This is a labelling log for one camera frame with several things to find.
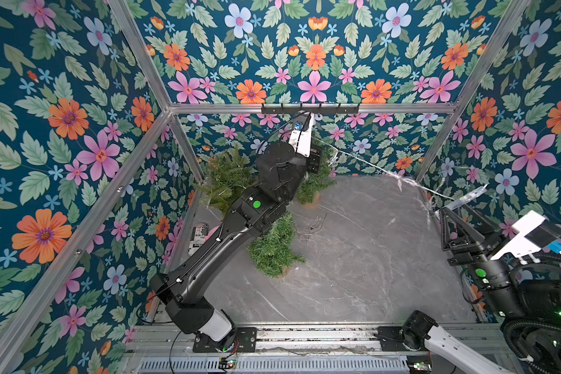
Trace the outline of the clear battery box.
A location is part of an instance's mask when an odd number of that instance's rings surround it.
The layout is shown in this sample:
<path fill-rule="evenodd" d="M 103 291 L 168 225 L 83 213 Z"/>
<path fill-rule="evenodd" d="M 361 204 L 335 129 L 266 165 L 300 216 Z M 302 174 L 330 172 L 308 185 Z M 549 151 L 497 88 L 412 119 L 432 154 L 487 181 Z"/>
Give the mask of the clear battery box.
<path fill-rule="evenodd" d="M 447 204 L 446 208 L 450 210 L 455 210 L 459 207 L 462 207 L 463 205 L 470 203 L 472 200 L 479 198 L 487 190 L 488 190 L 488 184 L 478 187 L 473 191 L 471 191 L 470 193 L 467 193 L 466 195 L 462 196 L 461 198 L 455 199 L 455 201 Z"/>

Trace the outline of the light green fern christmas tree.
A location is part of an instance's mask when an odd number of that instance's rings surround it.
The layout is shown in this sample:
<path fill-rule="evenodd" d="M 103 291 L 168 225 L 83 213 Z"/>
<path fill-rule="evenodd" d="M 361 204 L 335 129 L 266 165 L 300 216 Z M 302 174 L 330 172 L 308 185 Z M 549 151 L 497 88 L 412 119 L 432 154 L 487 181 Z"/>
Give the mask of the light green fern christmas tree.
<path fill-rule="evenodd" d="M 202 193 L 201 202 L 222 214 L 257 180 L 249 158 L 235 148 L 211 157 L 206 162 L 204 177 L 204 182 L 196 186 Z"/>

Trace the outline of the dark green tree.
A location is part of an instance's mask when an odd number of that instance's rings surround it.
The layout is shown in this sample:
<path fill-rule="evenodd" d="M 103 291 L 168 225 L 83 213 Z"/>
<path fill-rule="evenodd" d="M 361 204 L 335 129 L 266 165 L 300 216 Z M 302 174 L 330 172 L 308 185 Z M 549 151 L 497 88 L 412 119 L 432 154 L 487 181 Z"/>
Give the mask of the dark green tree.
<path fill-rule="evenodd" d="M 284 277 L 294 263 L 304 263 L 305 258 L 291 250 L 295 236 L 294 218 L 287 212 L 266 234 L 249 244 L 248 253 L 255 267 L 266 277 L 278 278 Z"/>
<path fill-rule="evenodd" d="M 332 151 L 322 148 L 319 171 L 317 174 L 308 172 L 297 192 L 297 200 L 304 206 L 315 206 L 319 203 L 321 192 L 336 184 L 333 179 Z"/>

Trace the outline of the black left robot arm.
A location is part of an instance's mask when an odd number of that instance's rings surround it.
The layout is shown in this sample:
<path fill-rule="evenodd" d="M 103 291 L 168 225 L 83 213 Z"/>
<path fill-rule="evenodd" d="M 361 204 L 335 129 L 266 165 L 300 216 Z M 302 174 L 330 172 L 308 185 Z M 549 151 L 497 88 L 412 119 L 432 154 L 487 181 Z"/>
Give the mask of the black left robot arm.
<path fill-rule="evenodd" d="M 266 233 L 286 213 L 305 175 L 319 171 L 321 159 L 320 146 L 305 151 L 289 143 L 269 146 L 256 161 L 258 182 L 233 202 L 218 229 L 182 265 L 150 279 L 151 290 L 182 333 L 205 336 L 220 352 L 231 349 L 237 327 L 206 300 L 205 291 L 240 246 Z"/>

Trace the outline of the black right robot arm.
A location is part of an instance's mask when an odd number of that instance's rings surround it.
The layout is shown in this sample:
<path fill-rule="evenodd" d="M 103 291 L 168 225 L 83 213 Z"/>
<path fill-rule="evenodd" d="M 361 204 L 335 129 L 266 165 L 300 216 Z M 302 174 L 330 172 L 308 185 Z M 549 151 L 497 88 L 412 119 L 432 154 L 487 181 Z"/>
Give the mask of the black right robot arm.
<path fill-rule="evenodd" d="M 503 318 L 506 346 L 534 373 L 561 373 L 561 252 L 543 250 L 556 243 L 561 227 L 528 211 L 516 221 L 514 237 L 468 205 L 474 225 L 458 209 L 439 210 L 441 244 L 448 262 L 469 273 L 483 302 Z"/>

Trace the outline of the black hook rail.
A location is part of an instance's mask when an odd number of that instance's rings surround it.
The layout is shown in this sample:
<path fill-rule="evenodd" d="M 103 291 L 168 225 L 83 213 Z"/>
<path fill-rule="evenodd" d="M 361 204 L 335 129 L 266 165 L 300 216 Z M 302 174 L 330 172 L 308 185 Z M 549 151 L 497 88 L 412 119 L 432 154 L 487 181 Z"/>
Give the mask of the black hook rail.
<path fill-rule="evenodd" d="M 350 115 L 359 112 L 359 104 L 262 104 L 263 114 L 296 115 L 309 112 L 315 115 Z"/>

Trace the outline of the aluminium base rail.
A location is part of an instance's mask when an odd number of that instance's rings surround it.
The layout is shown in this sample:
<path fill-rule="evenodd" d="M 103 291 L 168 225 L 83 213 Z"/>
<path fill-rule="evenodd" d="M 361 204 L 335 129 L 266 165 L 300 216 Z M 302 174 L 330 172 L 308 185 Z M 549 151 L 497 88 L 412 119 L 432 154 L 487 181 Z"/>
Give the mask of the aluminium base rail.
<path fill-rule="evenodd" d="M 400 325 L 266 323 L 240 326 L 238 347 L 218 352 L 205 338 L 168 325 L 140 327 L 121 373 L 466 373 L 488 362 L 500 373 L 523 369 L 495 324 L 443 323 L 453 348 L 467 345 L 469 360 L 438 349 L 410 350 Z"/>

